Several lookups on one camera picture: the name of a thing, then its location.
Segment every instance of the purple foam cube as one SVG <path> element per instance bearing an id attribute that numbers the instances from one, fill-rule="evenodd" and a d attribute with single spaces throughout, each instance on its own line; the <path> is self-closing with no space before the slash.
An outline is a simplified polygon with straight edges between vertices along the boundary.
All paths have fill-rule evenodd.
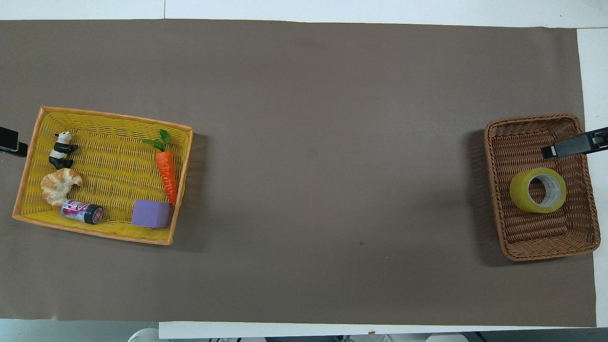
<path id="1" fill-rule="evenodd" d="M 169 224 L 171 203 L 135 200 L 132 225 L 165 228 Z"/>

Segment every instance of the wicker basket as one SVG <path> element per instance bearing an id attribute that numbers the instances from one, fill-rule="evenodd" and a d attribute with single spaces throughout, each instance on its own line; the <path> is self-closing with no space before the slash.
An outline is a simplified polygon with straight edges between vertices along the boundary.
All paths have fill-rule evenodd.
<path id="1" fill-rule="evenodd" d="M 502 251 L 511 260 L 572 256 L 599 247 L 599 225 L 586 155 L 544 159 L 541 148 L 582 133 L 572 114 L 511 117 L 491 122 L 485 130 L 485 150 L 494 219 Z M 550 214 L 518 209 L 509 193 L 513 177 L 528 169 L 548 167 L 566 183 L 564 205 Z M 544 187 L 532 183 L 537 201 Z"/>
<path id="2" fill-rule="evenodd" d="M 170 226 L 151 229 L 131 224 L 136 199 L 169 202 L 154 161 L 155 149 L 142 139 L 158 138 L 163 128 L 171 134 L 167 148 L 174 153 L 178 200 Z M 69 155 L 73 169 L 83 178 L 68 198 L 100 205 L 100 223 L 88 225 L 61 217 L 59 209 L 41 197 L 41 179 L 55 171 L 49 153 L 55 133 L 72 132 L 71 144 L 79 149 Z M 42 107 L 30 143 L 29 155 L 13 210 L 17 220 L 110 239 L 171 245 L 184 196 L 192 127 L 159 120 L 96 111 Z"/>

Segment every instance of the brown paper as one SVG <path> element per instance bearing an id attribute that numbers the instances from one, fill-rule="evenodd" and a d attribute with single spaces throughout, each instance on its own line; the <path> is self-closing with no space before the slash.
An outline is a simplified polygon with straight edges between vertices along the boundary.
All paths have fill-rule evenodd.
<path id="1" fill-rule="evenodd" d="M 41 105 L 197 132 L 172 246 L 13 220 L 0 155 L 3 318 L 595 325 L 591 254 L 500 252 L 483 156 L 493 119 L 582 118 L 575 30 L 7 21 L 0 47 L 22 141 Z"/>

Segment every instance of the yellow tape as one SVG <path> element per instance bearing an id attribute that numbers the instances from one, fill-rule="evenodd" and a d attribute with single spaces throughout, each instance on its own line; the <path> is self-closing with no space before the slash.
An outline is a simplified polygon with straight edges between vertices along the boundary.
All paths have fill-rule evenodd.
<path id="1" fill-rule="evenodd" d="M 530 182 L 536 178 L 545 186 L 545 198 L 537 203 L 530 196 Z M 566 183 L 557 172 L 540 167 L 521 171 L 511 181 L 511 199 L 527 212 L 549 213 L 558 210 L 566 200 Z"/>

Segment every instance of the toy carrot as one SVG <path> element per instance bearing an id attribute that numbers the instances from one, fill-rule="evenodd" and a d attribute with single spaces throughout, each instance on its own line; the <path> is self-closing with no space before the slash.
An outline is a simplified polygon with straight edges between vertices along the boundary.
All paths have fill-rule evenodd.
<path id="1" fill-rule="evenodd" d="M 169 143 L 169 132 L 161 130 L 161 138 L 156 140 L 144 139 L 142 142 L 150 144 L 160 151 L 156 152 L 155 160 L 158 171 L 161 174 L 162 182 L 165 184 L 165 193 L 175 205 L 178 200 L 178 186 L 175 183 L 175 165 L 173 163 L 173 152 L 165 150 Z"/>

